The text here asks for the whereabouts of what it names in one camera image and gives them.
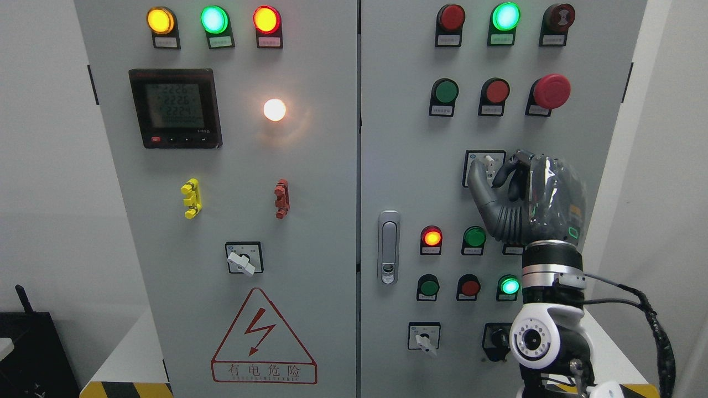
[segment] red terminal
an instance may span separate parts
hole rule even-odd
[[[448,4],[438,11],[438,25],[447,32],[456,32],[464,23],[464,8]]]
[[[555,109],[571,96],[571,82],[562,74],[548,74],[536,82],[533,98],[539,106]]]
[[[575,22],[575,9],[570,4],[554,4],[543,14],[548,30],[565,33]]]
[[[476,296],[477,293],[479,293],[479,282],[476,282],[475,280],[468,280],[467,282],[462,284],[462,291],[463,295],[466,295],[467,297],[472,297]]]
[[[484,96],[491,103],[502,103],[509,98],[509,83],[502,79],[490,79],[484,85]]]
[[[277,184],[275,184],[275,206],[278,211],[275,212],[275,218],[282,220],[290,211],[290,194],[287,190],[287,180],[280,179]]]

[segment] gray metal panel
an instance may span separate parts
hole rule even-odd
[[[175,396],[353,396],[356,1],[272,3],[283,18],[283,50],[256,48],[251,17],[261,2],[250,0],[220,4],[236,39],[234,49],[221,50],[207,48],[200,25],[207,3],[171,1],[182,49],[155,50],[145,23],[152,5],[76,0]],[[143,148],[128,69],[198,67],[214,69],[223,148]],[[278,124],[261,110],[272,97],[288,105]],[[194,220],[184,218],[180,194],[189,178],[199,180],[204,205]],[[275,218],[273,204],[279,178],[290,183],[284,220]],[[265,272],[251,279],[228,274],[226,241],[262,242]],[[212,356],[254,287],[317,362],[316,385],[212,380]],[[283,358],[292,350],[283,348]],[[243,355],[234,360],[249,360]]]
[[[592,209],[636,35],[646,2],[574,1],[577,18],[567,47],[538,47],[551,1],[520,2],[512,47],[486,46],[489,16],[499,1],[461,0],[467,19],[461,48],[434,48],[435,16],[444,1],[362,0],[362,397],[512,397],[522,382],[517,363],[484,362],[484,324],[511,322],[516,303],[495,301],[496,283],[520,276],[520,257],[502,256],[488,240],[483,256],[460,254],[466,228],[481,225],[472,197],[461,187],[466,149],[518,148],[563,157],[576,166]],[[549,73],[566,75],[569,101],[550,118],[524,116],[531,85]],[[453,118],[428,116],[430,88],[440,78],[460,87]],[[483,83],[500,77],[511,86],[503,117],[479,117]],[[377,217],[401,213],[399,280],[376,275]],[[421,230],[442,229],[441,256],[420,256]],[[437,302],[417,302],[416,283],[438,277]],[[476,302],[455,300],[457,280],[479,277]],[[433,359],[406,349],[408,322],[440,322]]]

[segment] green indicator light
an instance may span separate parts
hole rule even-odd
[[[446,80],[435,88],[435,97],[442,103],[450,103],[457,98],[457,86],[449,80]]]
[[[516,28],[516,25],[519,24],[519,18],[521,18],[519,6],[511,2],[499,4],[491,15],[494,28],[502,31]]]
[[[469,228],[464,233],[464,241],[472,247],[482,247],[486,241],[484,229],[480,227]]]
[[[421,285],[421,293],[428,297],[434,296],[439,289],[440,286],[438,286],[438,284],[433,280],[427,280]]]
[[[519,291],[519,280],[514,276],[502,278],[499,287],[504,294],[512,295]]]
[[[229,17],[223,8],[208,6],[202,10],[202,25],[207,32],[218,35],[229,26]]]

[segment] lightning bolt symbol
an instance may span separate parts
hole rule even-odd
[[[253,320],[251,321],[251,324],[249,325],[249,327],[246,329],[246,332],[244,333],[244,334],[250,334],[250,333],[256,333],[257,331],[261,331],[261,330],[267,331],[267,332],[264,333],[263,337],[261,337],[261,340],[258,341],[258,344],[256,344],[255,347],[251,347],[251,352],[249,353],[249,356],[252,356],[252,355],[255,354],[256,352],[258,352],[258,346],[259,346],[261,343],[263,343],[263,340],[265,340],[266,337],[268,337],[268,334],[269,334],[269,333],[273,330],[273,328],[275,327],[275,325],[272,324],[272,325],[268,325],[268,326],[259,327],[259,328],[257,328],[257,329],[253,329],[253,327],[256,325],[256,323],[258,323],[258,321],[261,319],[261,317],[262,317],[263,314],[265,314],[265,313],[266,313],[266,309],[265,309],[265,308],[260,308],[260,309],[258,309],[258,312],[256,313],[256,316],[253,317]]]

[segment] green push button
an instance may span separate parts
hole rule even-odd
[[[486,241],[486,233],[481,227],[468,228],[464,232],[464,241],[472,247],[482,247]]]
[[[435,87],[435,97],[442,103],[453,102],[458,93],[457,85],[450,80],[445,80]]]
[[[425,296],[434,296],[440,290],[440,286],[434,280],[427,280],[421,285],[421,293]]]

